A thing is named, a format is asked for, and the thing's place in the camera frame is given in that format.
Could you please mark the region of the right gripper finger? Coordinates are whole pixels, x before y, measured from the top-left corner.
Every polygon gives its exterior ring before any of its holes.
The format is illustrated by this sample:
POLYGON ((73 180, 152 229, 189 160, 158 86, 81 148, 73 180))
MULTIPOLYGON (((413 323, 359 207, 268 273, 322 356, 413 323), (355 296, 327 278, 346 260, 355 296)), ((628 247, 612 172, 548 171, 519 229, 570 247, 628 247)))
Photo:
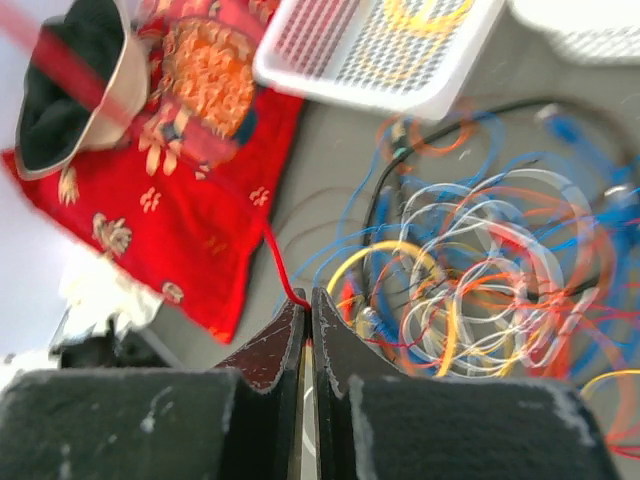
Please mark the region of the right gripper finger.
POLYGON ((400 370, 346 325, 326 289, 312 291, 311 307, 318 477, 356 479, 371 443, 362 384, 400 370))

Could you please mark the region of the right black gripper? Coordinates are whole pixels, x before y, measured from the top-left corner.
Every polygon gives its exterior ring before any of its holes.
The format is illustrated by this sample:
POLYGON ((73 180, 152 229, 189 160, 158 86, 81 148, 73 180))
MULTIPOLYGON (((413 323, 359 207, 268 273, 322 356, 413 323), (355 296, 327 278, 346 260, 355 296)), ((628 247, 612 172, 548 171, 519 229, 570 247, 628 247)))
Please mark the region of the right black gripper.
MULTIPOLYGON (((1 397, 5 479, 287 479, 306 310, 286 301, 231 371, 32 372, 1 397)), ((318 418, 325 479, 615 479, 553 382, 353 377, 318 418)))

